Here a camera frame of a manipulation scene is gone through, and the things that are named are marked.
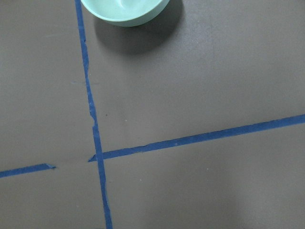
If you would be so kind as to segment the mint green bowl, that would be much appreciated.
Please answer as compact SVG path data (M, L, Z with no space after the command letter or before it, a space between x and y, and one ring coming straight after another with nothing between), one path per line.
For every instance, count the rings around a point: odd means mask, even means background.
M95 17L120 27L134 27L157 17L169 0L82 0Z

